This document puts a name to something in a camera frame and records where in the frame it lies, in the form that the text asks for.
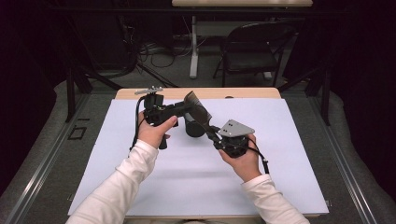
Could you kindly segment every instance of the desk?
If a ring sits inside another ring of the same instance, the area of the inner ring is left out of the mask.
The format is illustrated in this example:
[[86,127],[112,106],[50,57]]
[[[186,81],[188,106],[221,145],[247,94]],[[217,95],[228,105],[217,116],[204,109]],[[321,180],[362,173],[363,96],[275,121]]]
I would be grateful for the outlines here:
[[[120,90],[107,111],[69,214],[127,156],[133,140],[134,110],[139,97],[134,95],[135,91]],[[289,109],[277,89],[180,88],[164,89],[159,93],[165,96],[164,103],[169,105],[179,102],[190,91],[195,92],[211,113],[211,125],[221,126],[228,119],[236,119],[254,127],[277,188],[303,214],[318,216],[329,212]],[[245,116],[237,108],[244,108],[255,116]],[[142,183],[127,217],[258,216],[240,189],[241,180],[221,160],[210,140],[205,136],[188,137],[182,119],[179,119],[179,126],[168,133],[172,136],[167,142],[168,148],[160,152],[154,172]]]
[[[173,0],[174,7],[311,7],[312,0]],[[192,16],[192,56],[190,78],[197,78],[197,20]]]

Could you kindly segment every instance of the human hand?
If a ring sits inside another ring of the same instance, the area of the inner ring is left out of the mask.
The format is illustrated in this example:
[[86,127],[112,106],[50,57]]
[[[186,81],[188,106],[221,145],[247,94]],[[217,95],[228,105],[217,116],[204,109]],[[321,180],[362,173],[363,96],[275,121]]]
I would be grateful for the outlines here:
[[[251,141],[248,141],[248,146],[257,150],[255,144],[253,143],[256,142],[256,136],[250,133],[247,135],[247,137],[251,139]],[[248,149],[245,155],[238,158],[231,158],[222,149],[219,150],[219,154],[225,162],[233,167],[233,170],[239,177],[242,178],[244,182],[248,182],[249,180],[262,174],[259,169],[259,155],[252,150]]]
[[137,138],[151,145],[152,147],[158,148],[160,146],[161,141],[163,140],[163,135],[171,129],[177,122],[177,117],[172,116],[166,122],[161,125],[154,127],[149,125],[144,120],[143,112],[140,112],[138,115],[138,123],[139,132]]

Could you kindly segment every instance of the white sheet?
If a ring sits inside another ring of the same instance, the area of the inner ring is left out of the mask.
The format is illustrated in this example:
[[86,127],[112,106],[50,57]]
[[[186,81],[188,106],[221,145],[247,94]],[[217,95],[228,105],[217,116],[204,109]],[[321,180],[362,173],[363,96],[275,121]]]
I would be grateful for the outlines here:
[[[179,101],[165,99],[164,103]],[[112,101],[69,215],[127,157],[134,138],[136,102]],[[303,214],[329,213],[283,99],[213,99],[201,103],[213,117],[211,125],[222,127],[228,119],[235,119],[256,131],[276,187]],[[183,118],[178,119],[178,124],[170,130],[168,148],[160,152],[153,173],[142,183],[127,216],[258,215],[240,188],[242,181],[221,159],[212,142],[205,135],[189,137]]]

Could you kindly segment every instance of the white long-sleeve shirt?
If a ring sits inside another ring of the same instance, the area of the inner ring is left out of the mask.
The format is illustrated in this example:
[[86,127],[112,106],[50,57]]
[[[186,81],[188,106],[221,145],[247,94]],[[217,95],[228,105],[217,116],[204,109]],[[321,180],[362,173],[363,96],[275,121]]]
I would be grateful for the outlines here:
[[[137,140],[129,157],[78,206],[66,223],[122,223],[140,183],[151,174],[158,153],[158,149]],[[258,176],[244,183],[242,188],[268,224],[309,223],[276,190],[269,175]]]

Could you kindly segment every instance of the wrist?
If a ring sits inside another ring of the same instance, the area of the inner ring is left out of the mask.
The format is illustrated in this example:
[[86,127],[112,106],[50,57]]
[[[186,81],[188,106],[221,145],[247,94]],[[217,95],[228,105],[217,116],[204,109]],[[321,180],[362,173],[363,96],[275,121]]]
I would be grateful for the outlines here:
[[147,142],[147,141],[145,141],[143,139],[140,139],[140,138],[137,139],[136,144],[139,147],[146,148],[147,150],[155,150],[156,151],[158,149],[157,147],[154,147],[149,141]]
[[246,183],[260,175],[262,175],[262,173],[260,171],[255,171],[255,172],[249,172],[249,173],[242,174],[239,177],[241,177],[241,179],[244,181],[244,183]]
[[152,135],[151,136],[145,136],[145,135],[142,134],[142,136],[138,136],[137,139],[142,141],[142,142],[145,142],[146,144],[148,144],[151,147],[154,147],[156,149],[160,145],[160,142],[155,137],[153,137]]

